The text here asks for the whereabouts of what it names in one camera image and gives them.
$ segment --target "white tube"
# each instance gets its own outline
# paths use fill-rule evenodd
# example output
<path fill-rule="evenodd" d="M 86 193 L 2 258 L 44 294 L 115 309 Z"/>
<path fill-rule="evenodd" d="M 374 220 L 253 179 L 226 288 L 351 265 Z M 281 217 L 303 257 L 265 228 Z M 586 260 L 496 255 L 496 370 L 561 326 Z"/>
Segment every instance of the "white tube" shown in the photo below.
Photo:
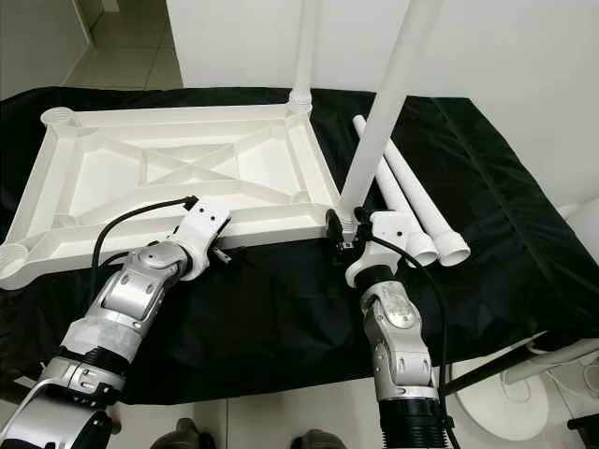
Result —
<path fill-rule="evenodd" d="M 535 374 L 547 371 L 550 368 L 560 366 L 563 363 L 570 363 L 597 350 L 599 350 L 599 339 L 579 340 L 565 348 L 537 355 L 525 362 L 518 363 L 515 367 L 502 372 L 501 378 L 506 384 L 513 384 Z"/>
<path fill-rule="evenodd" d="M 342 220 L 353 217 L 373 183 L 391 130 L 408 94 L 408 80 L 426 44 L 442 0 L 412 0 L 403 18 L 383 84 L 376 95 L 364 137 L 358 144 L 341 194 Z"/>
<path fill-rule="evenodd" d="M 366 125 L 364 117 L 357 115 L 354 117 L 353 122 L 358 136 L 361 137 Z M 410 229 L 408 230 L 409 234 L 406 251 L 423 266 L 426 267 L 427 265 L 430 265 L 437 260 L 437 249 L 434 247 L 432 239 L 422 231 L 422 227 L 420 226 L 417 217 L 414 215 L 414 211 L 410 208 L 400 185 L 397 183 L 393 173 L 391 173 L 391 169 L 384 157 L 381 158 L 381 161 L 378 164 L 375 177 L 387 207 L 396 210 L 397 212 L 401 212 L 409 218 Z"/>
<path fill-rule="evenodd" d="M 320 16 L 320 0 L 303 0 L 299 20 L 298 53 L 296 55 L 296 79 L 289 94 L 289 108 L 293 112 L 309 112 L 312 109 L 310 84 L 314 71 L 314 54 Z"/>
<path fill-rule="evenodd" d="M 434 246 L 439 252 L 439 262 L 444 267 L 453 267 L 468 258 L 470 248 L 463 237 L 454 231 L 445 217 L 432 202 L 422 184 L 408 166 L 400 151 L 390 140 L 385 149 L 385 158 L 400 182 L 414 212 L 422 226 L 432 237 Z"/>

